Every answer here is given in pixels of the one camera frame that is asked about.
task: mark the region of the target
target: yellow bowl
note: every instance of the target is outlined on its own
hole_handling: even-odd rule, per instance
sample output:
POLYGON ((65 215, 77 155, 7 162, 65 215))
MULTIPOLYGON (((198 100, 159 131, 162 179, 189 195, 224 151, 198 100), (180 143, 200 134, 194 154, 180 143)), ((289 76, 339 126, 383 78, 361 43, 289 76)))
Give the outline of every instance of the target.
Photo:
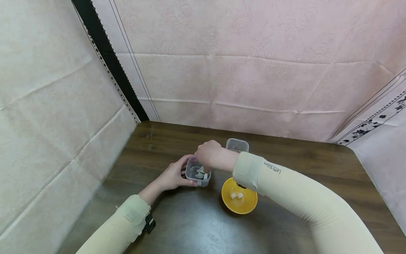
POLYGON ((232 178, 229 178, 224 182, 223 187, 221 188, 221 197, 227 208, 238 214, 252 212, 258 202, 258 195, 256 192, 250 189, 241 188, 232 178), (242 199, 238 199, 237 197, 231 199, 231 194, 233 192, 236 194, 242 193, 244 196, 242 199))

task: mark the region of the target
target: left hand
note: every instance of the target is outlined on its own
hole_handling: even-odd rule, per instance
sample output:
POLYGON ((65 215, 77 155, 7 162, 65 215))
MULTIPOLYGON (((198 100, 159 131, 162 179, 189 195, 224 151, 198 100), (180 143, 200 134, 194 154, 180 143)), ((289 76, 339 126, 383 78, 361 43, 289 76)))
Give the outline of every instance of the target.
POLYGON ((179 186, 197 187, 197 182, 182 177, 190 157, 193 157, 193 154, 184 155, 177 162, 171 163, 156 179, 163 191, 173 190, 179 186))

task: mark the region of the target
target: hand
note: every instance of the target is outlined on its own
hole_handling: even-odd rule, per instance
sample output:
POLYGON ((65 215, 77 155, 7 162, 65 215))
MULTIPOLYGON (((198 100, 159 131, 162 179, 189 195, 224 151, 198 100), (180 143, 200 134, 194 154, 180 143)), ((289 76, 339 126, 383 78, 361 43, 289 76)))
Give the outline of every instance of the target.
POLYGON ((179 186, 197 187, 197 182, 182 177, 185 174, 188 159, 192 156, 193 154, 184 155, 177 162, 171 163, 156 179, 163 191, 173 190, 179 186))
POLYGON ((208 173, 212 168, 232 172, 239 154, 222 148, 218 142, 210 140, 199 145, 194 155, 203 165, 204 172, 208 173))

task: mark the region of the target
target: clear plastic container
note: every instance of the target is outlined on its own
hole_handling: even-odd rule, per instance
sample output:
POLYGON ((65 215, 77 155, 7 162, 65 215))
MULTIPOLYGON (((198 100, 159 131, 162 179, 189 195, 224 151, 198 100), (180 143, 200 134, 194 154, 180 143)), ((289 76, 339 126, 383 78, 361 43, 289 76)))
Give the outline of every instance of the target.
POLYGON ((197 161, 196 157, 191 157, 186 165, 185 176, 186 179, 193 180, 197 182, 198 187, 206 187, 209 184, 212 173, 207 174, 207 179, 196 178, 196 172, 202 167, 202 165, 197 161))
POLYGON ((229 139, 227 140, 226 148, 236 152, 249 152, 250 145, 244 140, 229 139))

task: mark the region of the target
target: beige arm sleeve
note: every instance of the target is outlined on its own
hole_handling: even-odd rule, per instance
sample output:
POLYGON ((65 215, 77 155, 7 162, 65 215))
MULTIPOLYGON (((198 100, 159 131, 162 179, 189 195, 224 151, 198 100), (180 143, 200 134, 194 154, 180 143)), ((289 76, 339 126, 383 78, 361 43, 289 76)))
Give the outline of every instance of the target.
POLYGON ((76 253, 123 253, 143 231, 150 210, 151 207, 138 195, 130 196, 76 253))
POLYGON ((322 184, 245 152, 238 156, 233 178, 307 221, 318 253, 383 254, 354 210, 322 184))

